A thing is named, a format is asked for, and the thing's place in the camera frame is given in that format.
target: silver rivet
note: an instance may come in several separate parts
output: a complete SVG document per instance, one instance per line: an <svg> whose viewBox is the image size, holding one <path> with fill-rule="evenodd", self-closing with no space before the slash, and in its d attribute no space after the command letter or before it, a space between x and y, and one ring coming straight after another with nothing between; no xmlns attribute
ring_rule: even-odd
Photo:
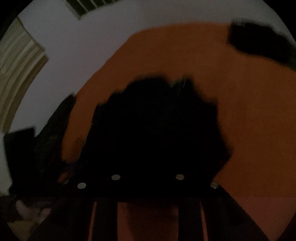
<svg viewBox="0 0 296 241"><path fill-rule="evenodd" d="M83 188L86 187L86 184L85 184L85 183L79 183L79 184L77 185L77 187L78 187L79 189L83 189Z"/></svg>
<svg viewBox="0 0 296 241"><path fill-rule="evenodd" d="M178 175L176 175L176 179L177 180L183 180L184 179L184 175L178 174Z"/></svg>
<svg viewBox="0 0 296 241"><path fill-rule="evenodd" d="M214 189L216 189L216 188L218 188L219 187L219 184L218 183L216 183L216 182L211 182L211 188L214 188Z"/></svg>
<svg viewBox="0 0 296 241"><path fill-rule="evenodd" d="M111 178L112 180L116 181L120 179L120 175L114 174Z"/></svg>

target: orange fabric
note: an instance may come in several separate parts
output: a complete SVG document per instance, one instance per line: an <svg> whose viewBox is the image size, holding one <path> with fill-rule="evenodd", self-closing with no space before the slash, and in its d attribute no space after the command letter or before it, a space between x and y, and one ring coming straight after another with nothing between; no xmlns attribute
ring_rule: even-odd
<svg viewBox="0 0 296 241"><path fill-rule="evenodd" d="M215 181L234 198L296 197L296 72L236 51L227 34L228 25L191 23L131 36L77 93L63 159L76 161L96 105L112 92L141 75L165 74L175 81L185 74L205 98L218 101L221 130L234 150ZM289 209L295 211L296 202Z"/></svg>

